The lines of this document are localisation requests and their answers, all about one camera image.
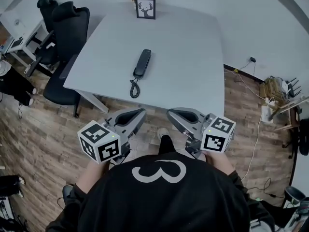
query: chair backrest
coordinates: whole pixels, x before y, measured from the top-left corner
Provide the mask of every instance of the chair backrest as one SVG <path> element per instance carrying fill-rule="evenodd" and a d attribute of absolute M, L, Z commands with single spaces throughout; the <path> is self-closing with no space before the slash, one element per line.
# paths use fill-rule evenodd
<path fill-rule="evenodd" d="M 55 0 L 38 0 L 37 7 L 40 9 L 48 32 L 54 29 L 52 12 L 57 6 L 58 3 Z"/>
<path fill-rule="evenodd" d="M 76 9 L 72 1 L 64 2 L 53 11 L 53 25 L 60 61 L 69 61 L 79 54 L 87 40 L 90 12 Z"/>

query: deer antlers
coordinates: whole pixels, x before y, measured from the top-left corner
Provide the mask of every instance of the deer antlers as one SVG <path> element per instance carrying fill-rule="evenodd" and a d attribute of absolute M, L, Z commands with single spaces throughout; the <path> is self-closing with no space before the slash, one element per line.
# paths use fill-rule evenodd
<path fill-rule="evenodd" d="M 153 5 L 151 3 L 149 3 L 149 5 L 150 5 L 150 9 L 148 9 L 146 7 L 146 10 L 144 10 L 144 7 L 141 8 L 141 2 L 139 2 L 139 9 L 141 9 L 142 12 L 146 12 L 146 11 L 152 10 L 153 9 Z"/>

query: telephone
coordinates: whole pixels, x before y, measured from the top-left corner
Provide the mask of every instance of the telephone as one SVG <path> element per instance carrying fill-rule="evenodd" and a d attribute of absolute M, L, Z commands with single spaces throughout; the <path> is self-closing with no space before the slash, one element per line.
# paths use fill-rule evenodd
<path fill-rule="evenodd" d="M 131 90 L 130 90 L 130 96 L 134 99 L 137 98 L 140 95 L 140 87 L 137 85 L 137 82 L 138 82 L 138 80 L 143 78 L 143 76 L 146 72 L 150 57 L 151 57 L 151 50 L 144 49 L 143 52 L 140 55 L 140 59 L 137 63 L 137 66 L 134 69 L 133 76 L 135 77 L 135 79 L 130 80 L 130 82 L 132 84 L 132 87 L 131 87 Z M 137 90 L 137 93 L 135 95 L 133 95 L 134 88 L 136 88 L 136 90 Z"/>

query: white cube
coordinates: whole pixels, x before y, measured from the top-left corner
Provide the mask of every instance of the white cube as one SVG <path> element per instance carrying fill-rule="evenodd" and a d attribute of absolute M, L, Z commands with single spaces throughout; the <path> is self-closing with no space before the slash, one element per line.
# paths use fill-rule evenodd
<path fill-rule="evenodd" d="M 120 136 L 92 120 L 78 132 L 83 152 L 97 163 L 121 155 Z"/>
<path fill-rule="evenodd" d="M 216 117 L 203 133 L 201 150 L 225 152 L 232 140 L 236 123 L 226 117 Z"/>

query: power adapter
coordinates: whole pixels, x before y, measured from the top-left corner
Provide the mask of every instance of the power adapter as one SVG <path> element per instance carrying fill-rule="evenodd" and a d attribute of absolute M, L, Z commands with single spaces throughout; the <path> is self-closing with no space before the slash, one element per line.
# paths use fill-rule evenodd
<path fill-rule="evenodd" d="M 255 62 L 256 62 L 256 59 L 253 58 L 253 57 L 250 57 L 250 61 L 253 62 L 253 63 L 255 63 Z"/>

